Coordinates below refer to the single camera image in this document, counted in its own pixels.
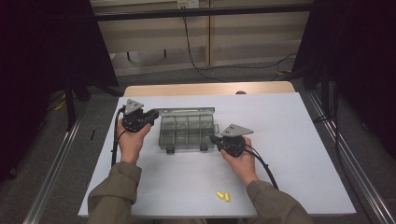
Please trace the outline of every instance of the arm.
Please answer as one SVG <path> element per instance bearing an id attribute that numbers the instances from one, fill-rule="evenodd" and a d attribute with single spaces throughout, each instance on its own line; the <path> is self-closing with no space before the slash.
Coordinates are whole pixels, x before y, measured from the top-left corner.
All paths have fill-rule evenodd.
<path id="1" fill-rule="evenodd" d="M 131 205 L 136 202 L 142 172 L 136 162 L 150 128 L 148 124 L 138 133 L 128 133 L 119 120 L 121 162 L 111 168 L 108 178 L 88 196 L 89 223 L 131 223 Z"/>
<path id="2" fill-rule="evenodd" d="M 249 138 L 245 137 L 245 141 L 251 146 Z M 224 150 L 221 151 L 221 155 L 247 186 L 247 195 L 259 215 L 258 219 L 252 219 L 249 223 L 313 223 L 304 208 L 289 194 L 259 180 L 253 156 L 244 152 L 240 157 L 234 158 Z"/>

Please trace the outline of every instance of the person's right hand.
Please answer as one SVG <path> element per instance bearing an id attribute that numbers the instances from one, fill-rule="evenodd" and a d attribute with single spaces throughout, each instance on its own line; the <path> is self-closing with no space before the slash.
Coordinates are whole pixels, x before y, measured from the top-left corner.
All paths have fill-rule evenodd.
<path id="1" fill-rule="evenodd" d="M 251 146 L 251 140 L 245 136 L 244 138 L 246 144 Z M 255 158 L 252 155 L 244 152 L 239 157 L 232 157 L 224 149 L 222 149 L 220 152 L 224 160 L 230 163 L 236 176 L 238 176 L 246 186 L 252 181 L 259 180 L 256 175 L 256 167 L 254 163 Z"/>

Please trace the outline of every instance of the sleeve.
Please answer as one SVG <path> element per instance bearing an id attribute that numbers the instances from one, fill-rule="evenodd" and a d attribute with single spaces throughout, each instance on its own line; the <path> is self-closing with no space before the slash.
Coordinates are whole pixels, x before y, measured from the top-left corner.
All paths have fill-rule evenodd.
<path id="1" fill-rule="evenodd" d="M 131 205 L 142 169 L 127 162 L 116 163 L 108 177 L 88 196 L 88 223 L 131 223 Z"/>
<path id="2" fill-rule="evenodd" d="M 299 202 L 269 183 L 253 181 L 247 186 L 247 195 L 259 215 L 254 223 L 313 223 Z"/>

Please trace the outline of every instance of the person's left hand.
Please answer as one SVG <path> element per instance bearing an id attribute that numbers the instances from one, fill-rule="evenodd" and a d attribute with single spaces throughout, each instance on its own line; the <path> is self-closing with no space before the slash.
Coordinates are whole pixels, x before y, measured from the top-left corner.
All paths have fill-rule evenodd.
<path id="1" fill-rule="evenodd" d="M 121 161 L 136 164 L 139 159 L 139 152 L 143 146 L 143 140 L 150 129 L 151 124 L 146 124 L 139 132 L 130 133 L 122 126 L 122 119 L 119 119 L 117 137 L 120 139 Z"/>

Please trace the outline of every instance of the yellow foam earplug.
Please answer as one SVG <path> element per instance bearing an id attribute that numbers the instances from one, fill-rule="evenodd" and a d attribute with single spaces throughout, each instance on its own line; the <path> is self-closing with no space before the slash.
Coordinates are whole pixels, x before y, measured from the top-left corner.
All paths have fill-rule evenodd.
<path id="1" fill-rule="evenodd" d="M 216 191 L 216 195 L 218 195 L 218 197 L 220 198 L 220 199 L 224 199 L 224 194 L 221 192 L 221 191 Z"/>
<path id="2" fill-rule="evenodd" d="M 224 199 L 227 203 L 230 201 L 230 194 L 228 192 L 225 192 Z"/>

